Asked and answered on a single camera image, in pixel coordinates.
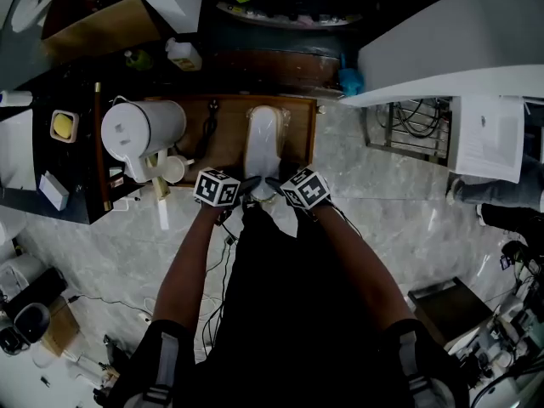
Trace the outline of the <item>teal rubber glove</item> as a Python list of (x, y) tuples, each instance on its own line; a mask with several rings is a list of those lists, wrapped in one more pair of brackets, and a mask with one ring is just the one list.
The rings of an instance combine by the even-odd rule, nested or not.
[(345, 96), (362, 94), (364, 90), (363, 76), (354, 68), (348, 68), (345, 54), (340, 55), (341, 67), (338, 70), (338, 81)]

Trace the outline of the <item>white oblong package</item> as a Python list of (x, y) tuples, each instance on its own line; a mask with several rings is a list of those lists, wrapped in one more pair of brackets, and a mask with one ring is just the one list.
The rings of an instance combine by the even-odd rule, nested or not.
[(251, 190), (258, 201), (269, 201), (276, 191), (266, 183), (266, 178), (279, 178), (281, 153), (286, 141), (291, 112), (284, 108), (259, 105), (247, 113), (248, 130), (244, 152), (245, 179), (260, 177)]

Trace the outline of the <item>wooden serving cart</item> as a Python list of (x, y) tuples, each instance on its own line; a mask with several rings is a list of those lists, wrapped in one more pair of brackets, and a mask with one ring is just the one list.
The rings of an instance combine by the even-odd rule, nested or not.
[(187, 125), (185, 134), (170, 150), (171, 156), (196, 159), (196, 144), (203, 135), (203, 124), (209, 117), (208, 104), (218, 102), (217, 128), (210, 139), (207, 153), (201, 160), (189, 165), (183, 178), (175, 185), (191, 188), (195, 185), (198, 172), (205, 167), (229, 170), (237, 178), (243, 175), (243, 157), (249, 128), (249, 110), (267, 105), (290, 113), (285, 143), (280, 155), (286, 164), (307, 166), (313, 161), (317, 101), (284, 96), (235, 95), (235, 94), (195, 94), (170, 95), (184, 109)]

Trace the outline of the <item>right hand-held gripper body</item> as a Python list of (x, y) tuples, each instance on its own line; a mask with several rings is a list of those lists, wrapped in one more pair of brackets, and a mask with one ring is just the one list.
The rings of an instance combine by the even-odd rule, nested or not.
[(309, 167), (297, 172), (280, 189), (288, 204), (303, 210), (310, 210), (330, 197), (326, 181)]

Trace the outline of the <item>closed cardboard box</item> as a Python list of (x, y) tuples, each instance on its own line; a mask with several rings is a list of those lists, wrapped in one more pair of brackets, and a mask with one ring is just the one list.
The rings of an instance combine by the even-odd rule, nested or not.
[(63, 297), (57, 297), (48, 310), (50, 322), (42, 337), (42, 345), (51, 354), (60, 357), (76, 339), (80, 326)]

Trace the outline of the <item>white pump bottle blue nozzle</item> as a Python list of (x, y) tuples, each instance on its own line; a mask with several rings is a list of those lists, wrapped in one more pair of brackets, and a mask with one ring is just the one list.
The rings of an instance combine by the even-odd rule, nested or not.
[(0, 91), (0, 107), (27, 107), (32, 101), (30, 91)]

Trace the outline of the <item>white mug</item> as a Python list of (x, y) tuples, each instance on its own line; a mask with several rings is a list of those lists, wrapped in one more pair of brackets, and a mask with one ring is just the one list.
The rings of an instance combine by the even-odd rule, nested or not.
[(168, 156), (162, 177), (169, 184), (176, 184), (184, 178), (189, 167), (194, 163), (194, 159), (187, 159), (184, 156)]

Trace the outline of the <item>black counter table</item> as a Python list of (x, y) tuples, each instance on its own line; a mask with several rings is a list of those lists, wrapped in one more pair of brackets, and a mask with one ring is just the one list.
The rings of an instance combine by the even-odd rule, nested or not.
[[(15, 190), (0, 184), (0, 207), (92, 224), (106, 214), (101, 184), (109, 178), (113, 162), (103, 154), (104, 178), (99, 177), (99, 129), (96, 116), (103, 116), (116, 96), (114, 79), (93, 65), (66, 64), (47, 71), (16, 88), (32, 93), (32, 151), (35, 180), (51, 173), (68, 191), (66, 207), (59, 211), (39, 190)], [(76, 141), (64, 143), (50, 136), (53, 112), (79, 115)]]

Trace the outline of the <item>dark brown wooden box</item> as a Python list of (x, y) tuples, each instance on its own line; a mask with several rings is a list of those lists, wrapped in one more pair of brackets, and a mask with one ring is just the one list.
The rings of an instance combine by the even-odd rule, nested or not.
[(476, 335), (493, 316), (492, 310), (458, 277), (408, 292), (415, 316), (434, 341), (450, 354)]

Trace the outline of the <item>large open cardboard box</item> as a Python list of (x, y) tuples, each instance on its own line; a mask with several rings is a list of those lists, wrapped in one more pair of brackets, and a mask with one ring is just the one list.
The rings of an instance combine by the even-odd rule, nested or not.
[(47, 54), (58, 63), (160, 38), (144, 0), (52, 0), (41, 36)]

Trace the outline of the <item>white jug yellow label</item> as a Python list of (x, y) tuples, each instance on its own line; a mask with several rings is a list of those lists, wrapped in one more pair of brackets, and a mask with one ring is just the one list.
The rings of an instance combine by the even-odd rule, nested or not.
[(177, 42), (169, 38), (165, 45), (167, 58), (182, 71), (200, 71), (202, 59), (190, 42)]

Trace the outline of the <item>person's left shoe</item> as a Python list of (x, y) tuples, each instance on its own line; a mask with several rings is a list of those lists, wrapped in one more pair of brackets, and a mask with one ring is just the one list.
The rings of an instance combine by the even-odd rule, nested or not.
[(260, 216), (264, 213), (260, 202), (254, 199), (251, 195), (244, 195), (242, 197), (241, 206), (244, 216)]

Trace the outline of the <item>person's black clothing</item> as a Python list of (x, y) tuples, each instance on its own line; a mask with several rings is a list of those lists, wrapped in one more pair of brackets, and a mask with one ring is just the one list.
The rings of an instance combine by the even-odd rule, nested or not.
[(217, 337), (153, 320), (105, 408), (468, 408), (457, 361), (415, 316), (379, 331), (315, 215), (242, 214)]

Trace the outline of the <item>person's left forearm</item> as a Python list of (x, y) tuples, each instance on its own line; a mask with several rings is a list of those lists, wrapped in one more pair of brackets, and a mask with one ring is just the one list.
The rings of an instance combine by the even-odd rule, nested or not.
[(207, 270), (207, 253), (221, 207), (203, 205), (159, 289), (153, 320), (170, 320), (196, 334)]

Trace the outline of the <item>white square washbasin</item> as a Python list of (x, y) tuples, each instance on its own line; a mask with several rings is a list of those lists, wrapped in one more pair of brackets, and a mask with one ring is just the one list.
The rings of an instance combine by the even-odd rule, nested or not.
[(466, 95), (453, 98), (450, 110), (450, 171), (516, 184), (524, 146), (522, 98)]

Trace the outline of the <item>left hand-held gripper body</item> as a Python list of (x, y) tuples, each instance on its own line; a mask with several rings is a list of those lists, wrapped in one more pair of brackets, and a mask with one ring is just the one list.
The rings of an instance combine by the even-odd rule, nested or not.
[(207, 167), (197, 175), (193, 196), (211, 207), (230, 207), (235, 203), (240, 185), (239, 180)]

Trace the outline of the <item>white paper sheet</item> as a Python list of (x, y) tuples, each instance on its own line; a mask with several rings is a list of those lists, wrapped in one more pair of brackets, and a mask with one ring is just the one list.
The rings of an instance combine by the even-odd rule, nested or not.
[(0, 122), (0, 185), (35, 191), (32, 149), (32, 110)]

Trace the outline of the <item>black round bin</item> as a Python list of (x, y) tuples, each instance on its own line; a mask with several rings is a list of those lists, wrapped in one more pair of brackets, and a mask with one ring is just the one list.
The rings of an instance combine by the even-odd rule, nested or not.
[(39, 342), (47, 332), (51, 321), (48, 307), (42, 303), (30, 303), (14, 318), (14, 328), (29, 344)]

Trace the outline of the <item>person's right forearm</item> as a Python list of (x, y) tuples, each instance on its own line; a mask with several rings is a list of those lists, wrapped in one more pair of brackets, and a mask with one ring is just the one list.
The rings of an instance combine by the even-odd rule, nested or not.
[(374, 326), (384, 331), (398, 321), (414, 319), (393, 276), (353, 226), (334, 207), (318, 206), (311, 212), (328, 235)]

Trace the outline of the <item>beige dish with yellow soap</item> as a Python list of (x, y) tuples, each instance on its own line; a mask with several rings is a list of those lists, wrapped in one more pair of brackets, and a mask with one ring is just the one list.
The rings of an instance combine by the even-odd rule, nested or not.
[(55, 110), (50, 124), (50, 136), (60, 142), (72, 144), (77, 140), (79, 115), (66, 110)]

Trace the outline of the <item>beige paper packet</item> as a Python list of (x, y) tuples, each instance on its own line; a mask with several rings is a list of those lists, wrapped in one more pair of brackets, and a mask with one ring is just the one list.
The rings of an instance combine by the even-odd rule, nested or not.
[[(147, 167), (149, 168), (156, 168), (157, 166), (157, 160), (155, 157), (147, 158), (145, 160)], [(151, 182), (153, 184), (156, 198), (158, 201), (164, 200), (167, 196), (170, 195), (171, 191), (168, 187), (168, 184), (166, 180), (162, 176), (156, 176), (151, 179)]]

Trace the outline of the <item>small white box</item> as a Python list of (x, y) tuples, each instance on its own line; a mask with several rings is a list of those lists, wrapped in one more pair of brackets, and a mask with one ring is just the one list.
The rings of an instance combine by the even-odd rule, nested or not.
[(39, 190), (59, 212), (66, 208), (70, 193), (50, 172), (40, 178)]

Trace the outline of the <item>white electric kettle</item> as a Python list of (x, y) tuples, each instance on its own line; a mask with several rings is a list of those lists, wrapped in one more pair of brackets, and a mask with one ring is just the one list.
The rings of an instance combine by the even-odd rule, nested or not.
[(184, 136), (186, 115), (171, 100), (113, 100), (101, 124), (108, 153), (124, 162), (131, 177), (145, 183), (164, 174), (167, 153)]

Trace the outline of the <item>green squat bottle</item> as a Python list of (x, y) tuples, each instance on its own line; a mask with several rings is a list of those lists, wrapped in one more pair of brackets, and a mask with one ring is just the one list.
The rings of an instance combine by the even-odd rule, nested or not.
[(136, 71), (148, 71), (154, 65), (152, 57), (143, 49), (128, 49), (124, 52), (124, 56), (126, 66)]

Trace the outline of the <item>brown pole with brass ends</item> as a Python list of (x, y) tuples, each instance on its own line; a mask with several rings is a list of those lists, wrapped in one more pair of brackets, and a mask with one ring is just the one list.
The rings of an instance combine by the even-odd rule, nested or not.
[(99, 190), (101, 199), (103, 202), (105, 212), (111, 210), (111, 200), (109, 195), (109, 185), (105, 174), (105, 163), (103, 157), (103, 146), (101, 140), (101, 122), (102, 116), (100, 111), (101, 100), (101, 83), (96, 82), (94, 84), (94, 103), (93, 103), (93, 124), (94, 124), (94, 135), (95, 135), (95, 154), (96, 154), (96, 164), (97, 164), (97, 174), (99, 179)]

